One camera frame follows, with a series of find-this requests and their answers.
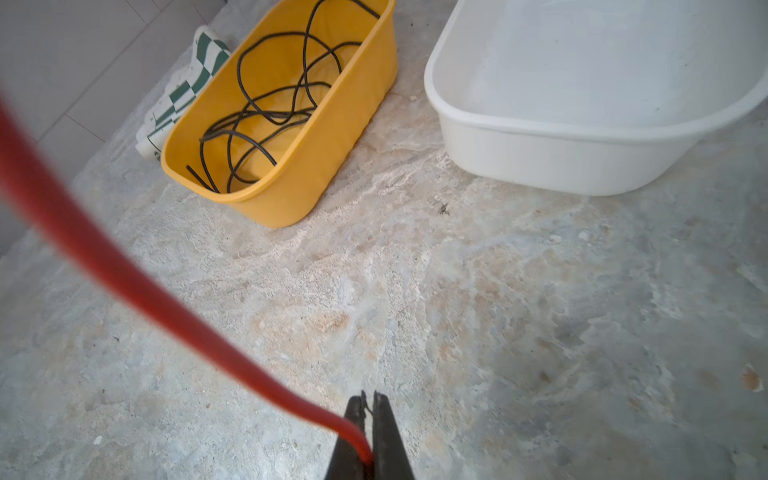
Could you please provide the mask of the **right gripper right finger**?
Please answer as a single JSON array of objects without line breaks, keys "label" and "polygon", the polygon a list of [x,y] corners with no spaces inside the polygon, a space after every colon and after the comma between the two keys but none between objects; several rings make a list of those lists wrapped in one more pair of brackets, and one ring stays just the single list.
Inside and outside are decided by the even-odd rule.
[{"label": "right gripper right finger", "polygon": [[373,478],[414,480],[415,476],[389,398],[379,392],[374,393],[372,419]]}]

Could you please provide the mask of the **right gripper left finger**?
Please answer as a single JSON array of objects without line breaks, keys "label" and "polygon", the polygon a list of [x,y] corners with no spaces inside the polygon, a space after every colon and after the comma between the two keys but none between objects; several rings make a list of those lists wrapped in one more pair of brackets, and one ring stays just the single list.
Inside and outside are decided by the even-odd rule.
[{"label": "right gripper left finger", "polygon": [[[360,432],[365,433],[366,394],[352,396],[346,406],[344,418],[349,420]],[[326,480],[364,480],[366,467],[356,449],[341,436],[338,436],[328,465]]]}]

